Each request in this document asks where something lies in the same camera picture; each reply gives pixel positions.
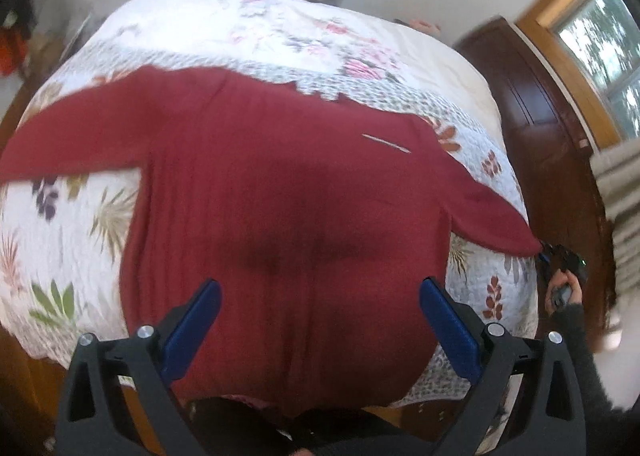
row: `leaf pattern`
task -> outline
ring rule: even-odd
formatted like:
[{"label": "leaf pattern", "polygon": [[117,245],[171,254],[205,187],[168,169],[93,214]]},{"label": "leaf pattern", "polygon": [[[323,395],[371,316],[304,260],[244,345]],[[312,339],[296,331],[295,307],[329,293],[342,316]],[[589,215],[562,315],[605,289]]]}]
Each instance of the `leaf pattern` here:
[{"label": "leaf pattern", "polygon": [[455,234],[451,235],[449,262],[456,268],[459,276],[464,274],[465,281],[468,281],[466,278],[466,268],[468,265],[468,257],[471,255],[471,251],[466,248],[467,245],[467,241],[463,240],[461,237],[456,236]]},{"label": "leaf pattern", "polygon": [[12,295],[22,291],[16,231],[6,236],[0,235],[0,273],[4,283],[11,288]]},{"label": "leaf pattern", "polygon": [[518,194],[520,195],[520,201],[524,204],[524,195],[522,194],[522,188],[520,187],[520,182],[516,178],[515,173],[512,172],[511,176],[513,177],[513,183],[515,184],[516,189],[518,190]]},{"label": "leaf pattern", "polygon": [[101,252],[104,250],[104,244],[107,244],[112,262],[115,261],[116,255],[122,253],[124,248],[137,194],[137,191],[133,191],[125,195],[124,189],[120,189],[113,198],[107,201],[107,188],[102,192],[100,207],[94,215],[94,224],[89,236],[97,233],[102,239]]},{"label": "leaf pattern", "polygon": [[497,319],[500,321],[502,319],[503,307],[500,302],[502,299],[502,287],[500,286],[498,276],[491,278],[491,283],[487,285],[486,291],[488,296],[484,303],[487,309],[482,312],[482,315],[485,319]]},{"label": "leaf pattern", "polygon": [[55,184],[57,179],[57,176],[47,176],[47,178],[33,180],[31,183],[31,194],[36,197],[38,216],[42,216],[46,221],[53,220],[56,215],[58,188]]},{"label": "leaf pattern", "polygon": [[64,310],[62,306],[62,298],[60,297],[60,292],[58,291],[55,279],[51,279],[51,296],[56,307],[62,312]]},{"label": "leaf pattern", "polygon": [[525,283],[529,280],[529,267],[527,266],[527,259],[514,258],[508,254],[504,255],[504,270],[507,274],[511,274],[513,270],[513,282],[518,284],[520,282],[520,275],[524,277]]},{"label": "leaf pattern", "polygon": [[58,315],[56,307],[53,306],[47,294],[44,293],[44,290],[36,283],[32,283],[31,288],[33,289],[33,296],[36,298],[36,301],[45,309],[45,311],[54,317]]},{"label": "leaf pattern", "polygon": [[126,32],[131,32],[133,33],[133,35],[135,36],[139,36],[140,35],[140,26],[137,24],[132,24],[132,25],[124,25],[122,27],[120,27],[117,31],[116,31],[116,37],[120,37],[122,35],[124,35],[124,33]]},{"label": "leaf pattern", "polygon": [[502,166],[495,157],[494,150],[489,151],[489,155],[482,161],[482,170],[493,179],[502,172]]},{"label": "leaf pattern", "polygon": [[86,186],[89,180],[89,175],[75,175],[67,176],[65,179],[66,190],[68,191],[66,199],[68,201],[75,201],[80,194],[80,190]]},{"label": "leaf pattern", "polygon": [[9,194],[9,184],[5,183],[0,185],[0,218],[4,216],[4,204],[6,204],[6,198]]},{"label": "leaf pattern", "polygon": [[131,72],[133,72],[133,70],[130,70],[128,68],[122,68],[120,70],[113,70],[112,72],[109,72],[108,74],[94,75],[94,78],[92,78],[92,82],[94,84],[97,84],[97,85],[101,86],[103,84],[107,84],[109,82],[113,82],[113,81],[117,81],[118,79],[122,79],[123,77],[127,77],[127,75],[129,75]]},{"label": "leaf pattern", "polygon": [[65,293],[62,295],[62,311],[68,319],[73,319],[76,314],[73,283],[69,283],[69,286],[66,287]]},{"label": "leaf pattern", "polygon": [[30,317],[45,326],[60,328],[63,324],[74,323],[76,317],[76,303],[73,283],[69,283],[60,296],[60,290],[55,279],[51,279],[51,299],[36,282],[31,283],[31,290],[36,302],[42,309],[31,308]]},{"label": "leaf pattern", "polygon": [[61,82],[50,82],[44,85],[24,111],[20,126],[59,99],[62,87],[63,84]]},{"label": "leaf pattern", "polygon": [[456,153],[462,149],[460,144],[454,140],[458,133],[455,126],[444,126],[442,121],[436,117],[420,115],[420,118],[433,128],[433,131],[435,131],[438,136],[440,146],[447,153]]}]

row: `wooden window trim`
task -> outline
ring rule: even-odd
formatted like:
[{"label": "wooden window trim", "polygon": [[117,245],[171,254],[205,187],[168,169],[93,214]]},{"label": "wooden window trim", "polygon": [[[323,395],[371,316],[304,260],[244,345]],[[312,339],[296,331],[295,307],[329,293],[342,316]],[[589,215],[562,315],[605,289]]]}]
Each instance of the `wooden window trim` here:
[{"label": "wooden window trim", "polygon": [[574,58],[553,32],[554,27],[585,0],[537,0],[516,21],[518,28],[536,45],[574,98],[599,149],[618,144],[622,137],[605,104]]}]

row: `red clothing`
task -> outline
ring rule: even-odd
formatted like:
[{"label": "red clothing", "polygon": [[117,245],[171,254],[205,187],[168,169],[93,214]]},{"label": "red clothing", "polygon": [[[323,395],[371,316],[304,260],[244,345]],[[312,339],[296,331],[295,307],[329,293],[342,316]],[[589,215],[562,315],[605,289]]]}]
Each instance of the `red clothing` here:
[{"label": "red clothing", "polygon": [[219,68],[144,67],[57,102],[9,142],[0,181],[133,166],[129,330],[207,277],[223,288],[183,398],[243,394],[291,415],[398,400],[436,346],[418,286],[444,280],[450,232],[540,249],[422,119]]}]

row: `hand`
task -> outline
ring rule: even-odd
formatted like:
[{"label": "hand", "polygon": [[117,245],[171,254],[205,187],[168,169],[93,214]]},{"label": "hand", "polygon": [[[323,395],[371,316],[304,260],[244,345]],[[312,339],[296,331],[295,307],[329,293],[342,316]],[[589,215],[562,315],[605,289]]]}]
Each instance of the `hand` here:
[{"label": "hand", "polygon": [[418,32],[422,32],[428,36],[433,36],[434,38],[437,38],[440,35],[440,27],[426,21],[411,20],[409,22],[409,26],[414,30],[418,30]]},{"label": "hand", "polygon": [[546,287],[545,309],[549,315],[553,315],[556,312],[556,307],[551,303],[551,292],[555,289],[561,289],[567,284],[571,287],[571,297],[567,304],[580,305],[582,303],[582,289],[578,278],[569,271],[557,271],[549,281],[549,286]]}]

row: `bed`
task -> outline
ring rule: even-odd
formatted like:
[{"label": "bed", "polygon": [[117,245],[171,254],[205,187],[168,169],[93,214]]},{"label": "bed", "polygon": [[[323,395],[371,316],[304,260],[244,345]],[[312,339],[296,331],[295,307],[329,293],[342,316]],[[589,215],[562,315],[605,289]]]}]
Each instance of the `bed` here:
[{"label": "bed", "polygon": [[[67,94],[145,64],[222,66],[294,82],[302,93],[329,100],[343,93],[378,110],[418,114],[473,178],[526,216],[500,112],[469,62],[408,27],[302,0],[132,0],[44,83],[21,123]],[[0,322],[31,357],[66,367],[81,333],[127,336],[118,270],[139,182],[140,173],[130,170],[2,187]],[[535,334],[532,259],[452,236],[446,287],[485,321],[499,321],[514,335]],[[438,348],[393,406],[457,400],[467,389]]]}]

